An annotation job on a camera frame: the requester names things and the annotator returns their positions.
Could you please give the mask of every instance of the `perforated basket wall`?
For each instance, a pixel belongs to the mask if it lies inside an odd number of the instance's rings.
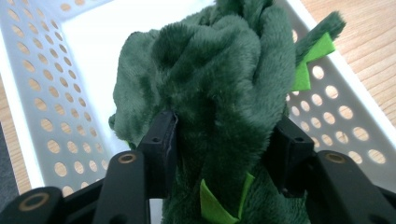
[[[45,186],[59,187],[65,195],[102,178],[109,160],[61,27],[66,16],[104,1],[70,2],[0,2],[1,31],[20,95],[8,100],[21,100],[41,172],[30,176],[31,182],[42,177]],[[25,155],[29,169],[35,158]]]
[[[3,79],[14,81],[17,87],[17,99],[8,98],[9,103],[21,101],[22,104],[21,118],[25,118],[22,123],[27,124],[32,141],[32,148],[22,150],[34,152],[24,153],[25,160],[30,162],[25,155],[35,156],[43,184],[63,188],[66,194],[103,177],[112,153],[107,148],[106,135],[102,134],[108,127],[96,122],[97,111],[92,110],[95,96],[88,98],[82,81],[88,74],[81,74],[76,66],[74,58],[79,55],[73,55],[68,47],[71,43],[65,42],[67,34],[63,32],[63,22],[106,2],[0,1],[1,31],[10,68],[9,71],[5,67],[0,69]],[[315,25],[299,1],[279,0],[276,3],[288,11],[296,39]],[[131,10],[141,7],[134,1],[111,4],[125,4],[124,7]],[[164,12],[173,13],[163,7]],[[103,25],[103,29],[114,29],[117,26],[126,33],[138,31],[120,23],[125,20],[123,17],[130,18],[130,11],[110,13],[97,17],[99,21],[92,27]],[[96,35],[92,40],[98,38],[103,37]],[[101,41],[109,44],[114,40],[106,36]],[[291,118],[314,139],[317,150],[330,149],[347,154],[378,186],[396,192],[393,126],[337,52],[309,64],[309,69],[312,90],[291,92],[287,98]],[[112,90],[113,86],[103,88]]]

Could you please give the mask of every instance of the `green plush toy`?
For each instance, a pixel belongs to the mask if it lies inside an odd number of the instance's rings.
[[[120,53],[109,124],[135,149],[153,118],[179,118],[177,173],[163,223],[306,223],[304,199],[277,192],[262,155],[306,63],[333,51],[337,13],[293,43],[270,0],[218,0],[160,31],[133,33]]]

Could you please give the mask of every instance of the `black robotic mount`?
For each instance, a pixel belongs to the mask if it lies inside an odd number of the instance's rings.
[[[150,223],[149,199],[170,197],[177,166],[177,116],[160,113],[137,150],[121,152],[106,177],[63,197],[60,189],[30,190],[0,214],[0,223]],[[313,224],[394,224],[396,195],[374,186],[344,154],[314,151],[314,143],[284,117],[262,157],[287,198],[306,197]]]

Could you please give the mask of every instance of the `green fur fabric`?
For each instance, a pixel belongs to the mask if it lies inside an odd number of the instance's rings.
[[[326,32],[344,27],[332,14],[293,43],[282,8],[265,0],[218,0],[160,31],[133,33],[121,53],[109,119],[135,149],[155,115],[179,117],[177,175],[163,223],[206,223],[200,184],[238,217],[247,173],[255,176],[239,223],[305,223],[304,199],[277,192],[261,157],[285,108],[298,60]]]

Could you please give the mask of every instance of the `basket hole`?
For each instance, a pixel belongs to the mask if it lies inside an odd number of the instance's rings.
[[[94,128],[90,128],[90,133],[93,137],[97,136],[96,130]]]
[[[298,41],[298,34],[295,30],[291,30],[292,32],[292,36],[293,36],[293,42],[297,42]]]
[[[311,119],[311,123],[312,123],[312,125],[314,125],[315,128],[320,128],[321,127],[320,120],[317,119],[317,118],[312,118]]]
[[[41,100],[40,98],[35,98],[35,107],[37,107],[41,111],[47,110],[46,103],[43,100]]]
[[[66,79],[64,79],[63,77],[60,77],[59,80],[61,81],[61,83],[62,83],[62,85],[64,87],[67,88],[69,86],[69,84],[67,83]]]
[[[82,189],[87,188],[88,186],[89,186],[89,184],[87,182],[82,182],[81,183],[81,188]]]
[[[64,133],[71,133],[72,132],[72,129],[70,128],[70,126],[67,123],[65,123],[65,122],[61,123],[61,127],[62,127],[62,131],[64,131]]]
[[[347,153],[347,155],[357,164],[361,164],[363,162],[363,159],[361,158],[361,155],[355,151],[350,151]]]
[[[76,74],[72,70],[69,70],[69,76],[73,79],[76,79]]]
[[[67,169],[63,163],[61,163],[61,162],[55,163],[55,173],[58,176],[66,176],[67,175]]]
[[[16,12],[14,12],[11,9],[8,9],[8,15],[12,18],[14,21],[20,21],[20,17],[17,15]]]
[[[64,12],[70,11],[71,8],[72,7],[70,7],[69,4],[66,4],[66,3],[61,4],[61,10],[64,11]]]
[[[312,103],[314,103],[314,105],[322,105],[323,104],[322,98],[317,94],[313,94],[311,99],[312,99]]]
[[[72,141],[67,142],[67,148],[71,153],[78,153],[78,147]]]
[[[61,151],[61,147],[59,147],[59,144],[54,140],[49,140],[47,143],[47,147],[52,153],[59,153]]]
[[[87,112],[84,112],[84,118],[85,118],[87,121],[91,121],[91,120],[92,120],[90,114],[87,113]]]
[[[26,47],[26,45],[22,44],[21,42],[17,43],[18,49],[24,54],[30,54],[30,50]]]
[[[64,186],[62,188],[62,194],[64,195],[64,197],[69,196],[70,194],[74,193],[73,189],[70,188],[69,186]]]
[[[33,19],[33,15],[32,15],[32,13],[31,13],[28,9],[24,8],[24,9],[23,9],[23,12],[24,12],[24,14],[25,14],[30,20]]]
[[[90,168],[94,172],[98,171],[98,167],[94,161],[90,161]]]
[[[58,53],[57,53],[54,49],[50,49],[49,52],[50,52],[50,54],[52,54],[52,56],[53,56],[54,58],[58,58],[58,57],[59,57],[59,56],[58,56]]]
[[[50,23],[55,29],[59,29],[58,24],[54,20],[51,20]]]
[[[62,38],[62,36],[58,32],[55,32],[55,35],[60,41],[64,41],[64,39]]]
[[[52,81],[52,80],[53,80],[53,76],[52,76],[52,74],[50,73],[49,70],[45,69],[45,70],[43,71],[43,74],[44,74],[44,77],[45,77],[46,79],[48,79],[49,81]]]
[[[35,71],[35,67],[29,61],[23,60],[22,63],[27,71],[29,71],[31,73],[33,73]]]
[[[64,57],[64,62],[67,63],[67,65],[71,66],[72,63],[70,62],[70,60],[67,57]]]
[[[39,8],[36,10],[36,12],[37,12],[38,16],[40,16],[43,19],[45,18],[44,13]]]
[[[44,30],[49,31],[50,28],[47,26],[47,24],[45,22],[41,22],[41,26],[44,28]]]
[[[369,140],[369,134],[365,129],[362,127],[356,127],[353,129],[353,134],[355,135],[356,138],[358,138],[361,141],[367,141]]]
[[[300,116],[300,110],[296,106],[291,107],[291,113],[293,113],[294,116]]]
[[[75,162],[75,170],[79,174],[83,174],[84,173],[84,166],[81,164],[81,162],[79,162],[79,161]]]
[[[63,51],[64,53],[67,53],[66,48],[63,45],[59,45],[59,49],[61,49],[61,51]]]
[[[78,84],[74,84],[73,87],[75,88],[75,90],[76,90],[77,92],[81,92],[81,89],[79,88],[79,85],[78,85]]]
[[[40,60],[40,62],[42,62],[44,64],[49,64],[49,61],[47,60],[47,58],[40,53],[38,54],[38,59]]]
[[[41,91],[40,84],[32,78],[29,78],[29,86],[32,88],[34,91]]]
[[[78,131],[78,133],[79,133],[79,134],[81,134],[81,135],[85,135],[84,128],[82,128],[82,126],[81,126],[81,125],[78,125],[78,126],[77,126],[77,131]]]
[[[85,101],[81,97],[78,98],[78,101],[82,106],[86,106]]]
[[[74,99],[73,99],[72,95],[70,95],[69,92],[65,93],[64,96],[66,97],[66,100],[67,100],[68,102],[70,102],[70,103],[73,103],[73,102],[74,102]]]
[[[376,149],[369,150],[369,157],[370,159],[372,159],[373,161],[379,164],[384,164],[385,162],[387,162],[387,159],[385,158],[384,154],[382,154],[380,151]]]
[[[37,28],[35,28],[35,26],[34,26],[32,23],[30,23],[30,22],[29,22],[28,25],[29,25],[29,29],[30,29],[34,34],[38,35]]]
[[[315,77],[316,79],[319,79],[319,80],[323,79],[323,77],[324,77],[323,68],[320,67],[320,66],[318,66],[318,65],[315,65],[315,66],[312,68],[312,75],[314,75],[314,77]]]
[[[326,144],[327,146],[332,146],[332,139],[330,138],[329,135],[323,134],[321,136],[321,139],[322,139],[323,143]]]
[[[108,162],[105,161],[105,160],[102,160],[102,167],[103,167],[103,169],[107,170],[107,168],[108,168]]]
[[[343,132],[336,132],[335,133],[335,137],[337,138],[337,140],[340,143],[343,143],[343,144],[346,144],[349,141],[347,135],[345,133],[343,133]]]
[[[59,97],[59,92],[53,86],[49,87],[49,93],[55,98]]]
[[[55,68],[56,68],[56,70],[58,70],[59,72],[63,72],[64,71],[64,69],[61,67],[61,65],[60,64],[58,64],[58,63],[55,63]]]
[[[311,137],[312,141],[314,141],[315,147],[320,147],[320,142],[318,141],[317,138]]]
[[[59,115],[64,115],[64,108],[61,105],[55,105],[55,110]]]
[[[96,150],[98,150],[99,153],[103,153],[102,146],[99,143],[95,144]]]
[[[85,0],[75,0],[77,6],[81,7],[85,4]]]
[[[341,105],[340,108],[338,108],[338,112],[340,113],[341,117],[343,117],[344,119],[353,118],[352,110],[346,105]]]
[[[41,44],[41,42],[39,40],[37,40],[36,38],[33,38],[33,42],[35,43],[35,45],[38,48],[43,49],[43,44]]]
[[[331,99],[335,99],[338,97],[338,90],[334,86],[327,86],[326,87],[326,94]]]
[[[301,121],[301,128],[304,131],[309,132],[309,125],[305,121]]]
[[[84,151],[86,153],[91,153],[91,147],[90,147],[90,145],[88,145],[88,143],[83,143],[82,147],[84,148]]]
[[[79,118],[79,113],[77,112],[77,110],[75,108],[71,109],[72,112],[72,116],[76,119]]]
[[[12,31],[19,37],[24,37],[23,31],[20,29],[20,27],[16,25],[12,25]]]
[[[325,112],[325,113],[323,114],[323,118],[324,118],[324,120],[326,120],[326,122],[329,123],[329,124],[334,124],[334,123],[335,123],[335,118],[334,118],[334,116],[332,115],[332,113],[330,113],[330,112]]]
[[[41,120],[41,127],[47,132],[52,132],[53,130],[52,123],[48,119]]]
[[[301,108],[306,112],[308,112],[311,109],[309,106],[309,103],[307,101],[301,101],[300,105],[301,105]]]

